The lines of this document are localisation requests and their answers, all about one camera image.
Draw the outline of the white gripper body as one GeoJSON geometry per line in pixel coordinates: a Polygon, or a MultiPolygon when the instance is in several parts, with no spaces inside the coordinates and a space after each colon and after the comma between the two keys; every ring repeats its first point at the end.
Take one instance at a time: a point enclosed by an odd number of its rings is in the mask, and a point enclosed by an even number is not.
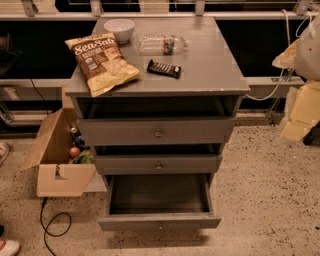
{"type": "Polygon", "coordinates": [[[290,113],[290,120],[311,129],[320,121],[320,82],[302,86],[290,113]]]}

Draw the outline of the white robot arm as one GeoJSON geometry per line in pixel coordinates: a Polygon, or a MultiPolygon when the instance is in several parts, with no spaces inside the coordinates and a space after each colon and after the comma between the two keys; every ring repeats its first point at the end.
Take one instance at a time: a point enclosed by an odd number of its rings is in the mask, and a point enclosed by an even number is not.
{"type": "Polygon", "coordinates": [[[300,89],[290,89],[280,139],[300,142],[320,122],[320,15],[312,20],[284,52],[272,62],[277,68],[293,68],[306,79],[300,89]]]}

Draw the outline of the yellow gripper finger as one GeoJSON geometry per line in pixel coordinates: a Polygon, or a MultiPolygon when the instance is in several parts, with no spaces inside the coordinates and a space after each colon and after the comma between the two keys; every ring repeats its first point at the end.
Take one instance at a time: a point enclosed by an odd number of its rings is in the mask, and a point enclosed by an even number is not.
{"type": "Polygon", "coordinates": [[[272,65],[281,69],[294,68],[298,42],[299,40],[295,40],[293,43],[291,43],[284,52],[282,52],[272,61],[272,65]]]}
{"type": "Polygon", "coordinates": [[[300,123],[287,122],[280,133],[280,137],[289,142],[299,142],[310,132],[308,127],[300,123]]]}

